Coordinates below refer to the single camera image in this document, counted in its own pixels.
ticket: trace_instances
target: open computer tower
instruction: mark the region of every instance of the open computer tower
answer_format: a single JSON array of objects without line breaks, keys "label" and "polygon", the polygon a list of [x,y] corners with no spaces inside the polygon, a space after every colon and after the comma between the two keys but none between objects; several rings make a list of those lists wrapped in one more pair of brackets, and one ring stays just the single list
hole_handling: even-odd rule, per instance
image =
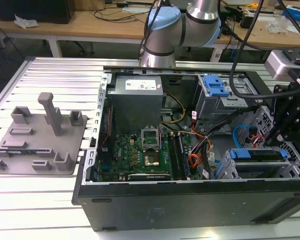
[{"label": "open computer tower", "polygon": [[[256,72],[234,83],[270,91]],[[94,231],[276,224],[300,210],[300,143],[265,146],[270,103],[233,95],[228,71],[109,67],[96,104],[74,190]]]}]

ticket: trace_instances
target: label sticker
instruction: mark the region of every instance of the label sticker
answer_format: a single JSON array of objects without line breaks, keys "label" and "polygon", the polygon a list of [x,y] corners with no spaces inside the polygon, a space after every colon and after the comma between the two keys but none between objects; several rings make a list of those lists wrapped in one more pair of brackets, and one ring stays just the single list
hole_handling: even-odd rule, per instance
[{"label": "label sticker", "polygon": [[192,119],[197,120],[197,112],[196,111],[192,111]]},{"label": "label sticker", "polygon": [[209,179],[209,173],[203,169],[202,171],[202,175],[206,178],[206,179]]},{"label": "label sticker", "polygon": [[157,90],[156,80],[128,79],[125,81],[125,90]]}]

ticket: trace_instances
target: blue plastic latch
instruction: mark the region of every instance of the blue plastic latch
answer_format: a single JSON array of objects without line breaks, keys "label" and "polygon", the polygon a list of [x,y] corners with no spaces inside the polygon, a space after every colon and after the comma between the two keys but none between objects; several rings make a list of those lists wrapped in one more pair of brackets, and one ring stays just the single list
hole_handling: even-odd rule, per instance
[{"label": "blue plastic latch", "polygon": [[234,149],[231,150],[229,153],[230,153],[230,156],[231,156],[232,159],[236,159],[237,158],[237,155],[236,155],[236,152],[235,152]]},{"label": "blue plastic latch", "polygon": [[250,159],[251,155],[247,149],[244,148],[236,148],[230,151],[230,155],[233,159]]},{"label": "blue plastic latch", "polygon": [[288,159],[288,153],[286,152],[286,150],[280,148],[280,153],[284,160]]},{"label": "blue plastic latch", "polygon": [[204,84],[208,88],[211,97],[228,97],[230,95],[226,91],[224,83],[216,75],[204,75]]},{"label": "blue plastic latch", "polygon": [[218,169],[216,170],[215,174],[213,175],[212,179],[216,179],[218,174],[220,173],[220,171],[222,170],[222,168],[224,167],[224,163],[221,163],[218,167]]}]

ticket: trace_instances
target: gray plastic tray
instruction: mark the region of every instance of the gray plastic tray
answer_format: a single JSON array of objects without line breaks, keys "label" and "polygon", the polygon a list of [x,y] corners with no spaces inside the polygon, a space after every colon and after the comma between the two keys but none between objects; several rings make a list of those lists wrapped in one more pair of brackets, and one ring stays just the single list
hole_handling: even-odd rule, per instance
[{"label": "gray plastic tray", "polygon": [[0,142],[0,174],[71,175],[76,167],[87,116],[73,110],[61,115],[43,92],[39,103],[47,115],[16,107],[13,123]]}]

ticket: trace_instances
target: blue cable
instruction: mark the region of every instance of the blue cable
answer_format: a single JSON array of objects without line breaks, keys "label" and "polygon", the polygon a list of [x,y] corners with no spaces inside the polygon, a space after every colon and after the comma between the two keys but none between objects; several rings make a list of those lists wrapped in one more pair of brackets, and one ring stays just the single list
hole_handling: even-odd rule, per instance
[{"label": "blue cable", "polygon": [[238,130],[239,128],[249,129],[249,127],[248,127],[247,125],[239,125],[239,126],[236,126],[235,129],[233,129],[233,133],[232,133],[233,141],[234,141],[235,145],[236,145],[239,149],[242,149],[242,146],[241,146],[240,143],[238,142],[238,138],[237,138],[237,130]]},{"label": "blue cable", "polygon": [[236,39],[233,37],[233,47],[232,47],[232,53],[231,53],[230,59],[232,59],[232,57],[233,57],[233,55],[234,55],[234,52],[235,52],[235,45],[236,45]]}]

